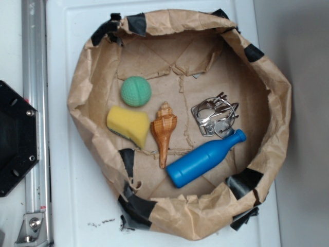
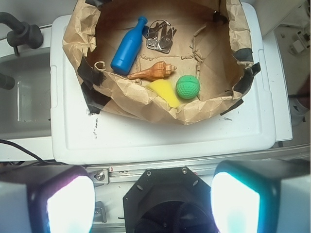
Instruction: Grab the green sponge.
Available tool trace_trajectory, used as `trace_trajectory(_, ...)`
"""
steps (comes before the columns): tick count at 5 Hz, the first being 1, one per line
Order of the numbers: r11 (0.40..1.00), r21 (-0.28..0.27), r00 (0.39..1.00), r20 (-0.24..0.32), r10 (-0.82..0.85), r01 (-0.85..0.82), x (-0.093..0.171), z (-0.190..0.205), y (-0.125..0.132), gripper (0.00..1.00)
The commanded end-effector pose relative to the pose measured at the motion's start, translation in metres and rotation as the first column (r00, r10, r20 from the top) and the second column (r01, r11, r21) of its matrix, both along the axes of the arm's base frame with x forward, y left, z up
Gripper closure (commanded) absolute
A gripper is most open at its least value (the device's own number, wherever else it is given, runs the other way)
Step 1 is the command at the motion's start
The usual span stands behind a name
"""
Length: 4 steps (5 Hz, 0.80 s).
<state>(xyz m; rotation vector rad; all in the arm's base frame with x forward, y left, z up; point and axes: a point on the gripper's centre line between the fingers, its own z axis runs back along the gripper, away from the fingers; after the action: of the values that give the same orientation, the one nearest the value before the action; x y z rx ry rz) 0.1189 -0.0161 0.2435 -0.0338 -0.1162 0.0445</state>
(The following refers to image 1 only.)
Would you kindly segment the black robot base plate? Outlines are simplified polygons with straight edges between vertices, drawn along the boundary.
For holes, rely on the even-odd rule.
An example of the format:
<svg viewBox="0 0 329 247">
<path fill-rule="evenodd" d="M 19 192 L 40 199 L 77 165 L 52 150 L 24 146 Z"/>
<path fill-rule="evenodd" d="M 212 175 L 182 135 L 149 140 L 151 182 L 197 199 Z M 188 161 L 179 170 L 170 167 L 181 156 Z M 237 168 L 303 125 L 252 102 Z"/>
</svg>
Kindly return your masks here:
<svg viewBox="0 0 329 247">
<path fill-rule="evenodd" d="M 37 110 L 1 81 L 1 197 L 38 162 Z"/>
</svg>

